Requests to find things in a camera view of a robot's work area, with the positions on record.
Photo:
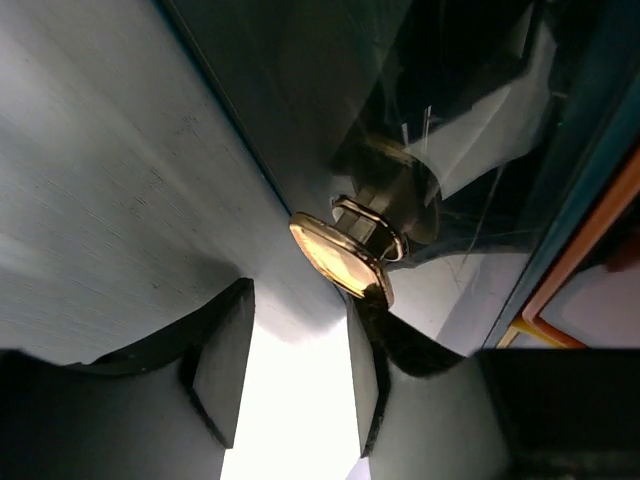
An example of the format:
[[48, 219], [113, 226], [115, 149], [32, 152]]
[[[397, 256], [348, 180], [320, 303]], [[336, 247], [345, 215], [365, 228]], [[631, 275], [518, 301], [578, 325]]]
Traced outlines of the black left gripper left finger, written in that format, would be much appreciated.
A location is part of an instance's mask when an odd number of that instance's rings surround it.
[[89, 364], [1, 354], [5, 479], [217, 479], [234, 444], [254, 327], [241, 278]]

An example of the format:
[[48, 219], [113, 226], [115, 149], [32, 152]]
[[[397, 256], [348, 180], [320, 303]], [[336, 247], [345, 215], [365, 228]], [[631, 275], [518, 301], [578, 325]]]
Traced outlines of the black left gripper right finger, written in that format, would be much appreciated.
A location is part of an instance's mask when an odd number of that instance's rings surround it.
[[637, 351], [465, 357], [360, 299], [347, 328], [367, 478], [638, 477]]

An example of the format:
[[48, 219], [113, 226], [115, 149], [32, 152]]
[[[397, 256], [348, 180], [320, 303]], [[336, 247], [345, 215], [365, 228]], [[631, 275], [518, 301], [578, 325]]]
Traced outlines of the transparent drawer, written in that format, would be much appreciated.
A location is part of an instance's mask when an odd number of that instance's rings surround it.
[[311, 264], [389, 306], [437, 260], [530, 255], [609, 1], [167, 1]]

